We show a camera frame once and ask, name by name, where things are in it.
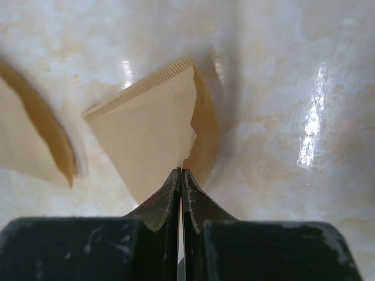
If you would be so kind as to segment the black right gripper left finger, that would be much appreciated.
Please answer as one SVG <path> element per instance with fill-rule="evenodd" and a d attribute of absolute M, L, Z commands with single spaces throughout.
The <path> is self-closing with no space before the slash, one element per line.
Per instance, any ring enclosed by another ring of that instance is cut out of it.
<path fill-rule="evenodd" d="M 22 217 L 1 231 L 2 280 L 176 280 L 180 169 L 123 217 Z"/>

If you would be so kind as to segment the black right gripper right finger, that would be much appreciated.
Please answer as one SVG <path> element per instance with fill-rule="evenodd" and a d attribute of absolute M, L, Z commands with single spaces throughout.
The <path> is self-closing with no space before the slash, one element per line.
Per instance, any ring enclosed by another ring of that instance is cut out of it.
<path fill-rule="evenodd" d="M 242 221 L 181 175 L 186 280 L 361 280 L 343 235 L 326 222 Z"/>

